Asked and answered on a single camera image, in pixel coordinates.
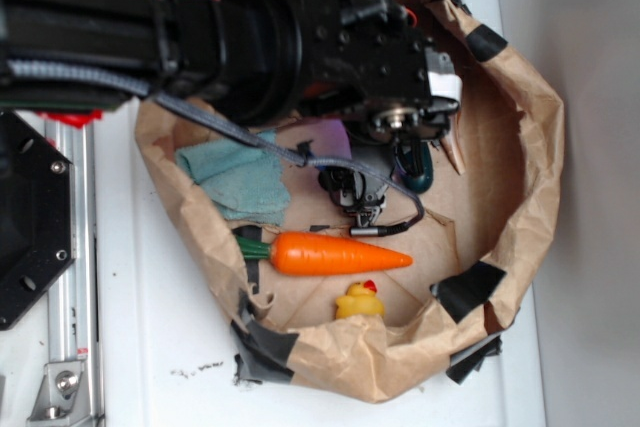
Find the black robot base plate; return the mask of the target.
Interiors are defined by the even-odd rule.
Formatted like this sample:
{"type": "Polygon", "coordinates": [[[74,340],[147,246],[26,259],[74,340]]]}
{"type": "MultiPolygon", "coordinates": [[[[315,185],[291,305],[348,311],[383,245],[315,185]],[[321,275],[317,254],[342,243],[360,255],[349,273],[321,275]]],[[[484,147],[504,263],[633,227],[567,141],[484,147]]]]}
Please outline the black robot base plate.
{"type": "Polygon", "coordinates": [[[1,115],[1,329],[73,260],[72,163],[15,113],[1,115]]]}

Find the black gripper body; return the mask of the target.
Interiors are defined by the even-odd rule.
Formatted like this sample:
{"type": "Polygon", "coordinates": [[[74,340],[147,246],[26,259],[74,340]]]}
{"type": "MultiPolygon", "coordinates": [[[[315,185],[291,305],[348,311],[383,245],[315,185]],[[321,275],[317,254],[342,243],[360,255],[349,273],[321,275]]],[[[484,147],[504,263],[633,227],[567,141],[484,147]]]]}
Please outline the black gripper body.
{"type": "Polygon", "coordinates": [[[450,56],[395,0],[300,0],[310,79],[297,112],[339,118],[378,142],[435,140],[460,109],[450,56]]]}

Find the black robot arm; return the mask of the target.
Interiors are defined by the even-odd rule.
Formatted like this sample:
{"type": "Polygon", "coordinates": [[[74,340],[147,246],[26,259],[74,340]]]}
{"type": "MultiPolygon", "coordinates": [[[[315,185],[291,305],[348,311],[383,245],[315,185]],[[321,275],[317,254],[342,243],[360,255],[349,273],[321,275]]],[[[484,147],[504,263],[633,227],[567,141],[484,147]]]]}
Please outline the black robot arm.
{"type": "Polygon", "coordinates": [[[1,103],[87,119],[121,87],[25,63],[102,68],[148,94],[197,97],[258,127],[291,113],[359,123],[376,140],[436,139],[462,83],[396,0],[1,0],[1,103]]]}

